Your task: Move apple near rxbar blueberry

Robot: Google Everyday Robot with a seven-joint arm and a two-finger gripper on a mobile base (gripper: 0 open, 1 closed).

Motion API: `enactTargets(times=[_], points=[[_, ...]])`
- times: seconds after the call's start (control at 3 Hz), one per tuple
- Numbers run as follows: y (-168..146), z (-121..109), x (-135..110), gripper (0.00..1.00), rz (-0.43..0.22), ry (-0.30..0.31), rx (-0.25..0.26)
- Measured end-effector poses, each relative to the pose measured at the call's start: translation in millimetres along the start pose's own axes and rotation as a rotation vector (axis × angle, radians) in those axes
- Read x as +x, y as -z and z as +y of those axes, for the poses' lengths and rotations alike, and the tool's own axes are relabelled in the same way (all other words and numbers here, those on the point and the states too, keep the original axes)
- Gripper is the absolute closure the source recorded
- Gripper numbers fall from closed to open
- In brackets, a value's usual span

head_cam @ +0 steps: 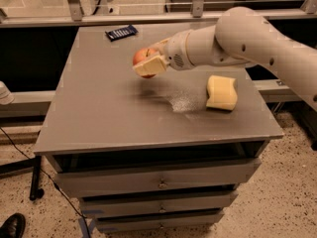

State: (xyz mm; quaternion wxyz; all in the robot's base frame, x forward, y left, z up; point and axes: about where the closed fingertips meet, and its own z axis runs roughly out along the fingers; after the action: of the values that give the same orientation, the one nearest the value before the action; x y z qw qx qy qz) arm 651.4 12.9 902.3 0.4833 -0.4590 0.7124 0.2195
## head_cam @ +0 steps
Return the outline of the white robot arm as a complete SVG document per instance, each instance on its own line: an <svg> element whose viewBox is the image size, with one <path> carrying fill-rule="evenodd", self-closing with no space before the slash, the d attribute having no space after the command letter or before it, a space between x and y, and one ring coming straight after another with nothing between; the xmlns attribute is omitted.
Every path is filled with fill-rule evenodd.
<svg viewBox="0 0 317 238"><path fill-rule="evenodd" d="M317 110L317 50L291 40L256 11L235 7L214 27L190 32L185 53L195 65L217 65L221 53L268 69Z"/></svg>

